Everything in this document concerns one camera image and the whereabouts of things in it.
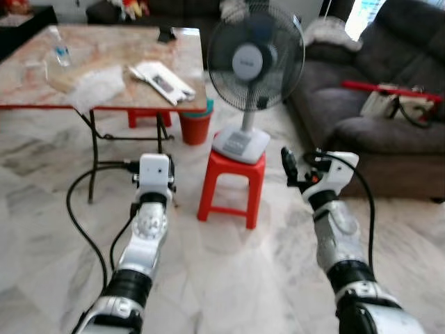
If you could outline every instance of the gray sofa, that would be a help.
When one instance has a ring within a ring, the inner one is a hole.
[[[309,149],[360,156],[359,170],[377,196],[445,198],[445,111],[432,127],[404,120],[360,117],[369,93],[341,87],[343,80],[445,93],[445,11],[417,0],[387,0],[362,34],[354,54],[342,47],[307,48],[302,79],[289,98]],[[357,180],[344,195],[363,194]]]

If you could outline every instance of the fan hub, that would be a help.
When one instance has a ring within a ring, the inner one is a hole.
[[[261,51],[252,43],[240,45],[234,53],[232,68],[239,79],[243,81],[254,80],[263,68]]]

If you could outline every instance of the plastic water bottle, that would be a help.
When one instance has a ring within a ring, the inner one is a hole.
[[[68,52],[67,45],[62,36],[60,36],[60,32],[58,31],[57,27],[50,26],[49,34],[53,40],[53,49],[59,65],[63,67],[71,66],[72,62],[70,53]]]

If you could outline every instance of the wall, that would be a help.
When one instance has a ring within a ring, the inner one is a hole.
[[[302,18],[302,26],[306,28],[309,23],[318,17],[323,0],[273,0],[295,15]]]
[[[75,0],[29,0],[32,5],[52,5],[60,23],[86,22],[85,9],[98,0],[79,0],[77,7]]]

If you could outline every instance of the fan grille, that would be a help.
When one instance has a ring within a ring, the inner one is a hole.
[[[239,79],[232,69],[237,48],[261,48],[264,66],[254,81]],[[281,102],[295,88],[305,59],[300,24],[294,15],[267,3],[236,8],[213,32],[208,64],[218,94],[242,111],[256,111]]]

